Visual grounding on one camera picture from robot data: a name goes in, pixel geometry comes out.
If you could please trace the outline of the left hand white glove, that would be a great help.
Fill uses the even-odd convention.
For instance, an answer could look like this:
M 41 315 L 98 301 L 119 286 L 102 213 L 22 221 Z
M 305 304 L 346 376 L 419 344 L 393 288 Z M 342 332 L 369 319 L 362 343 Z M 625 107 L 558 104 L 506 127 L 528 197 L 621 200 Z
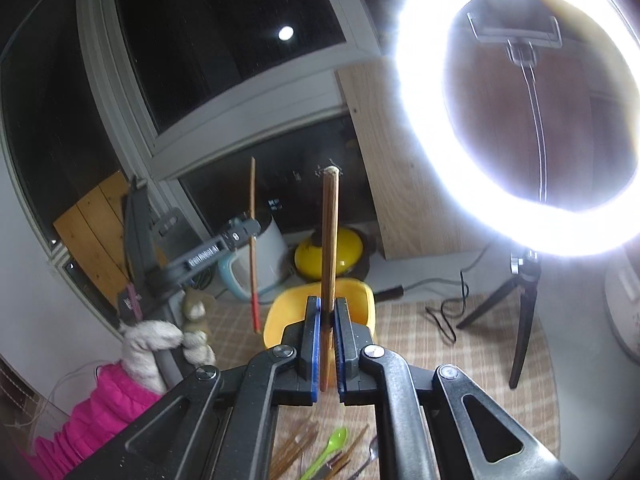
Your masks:
M 181 303 L 181 327 L 163 320 L 141 321 L 126 328 L 122 343 L 122 367 L 135 384 L 164 394 L 182 381 L 183 374 L 169 378 L 157 363 L 157 352 L 177 350 L 193 367 L 215 366 L 207 315 L 217 301 L 213 296 L 188 288 Z

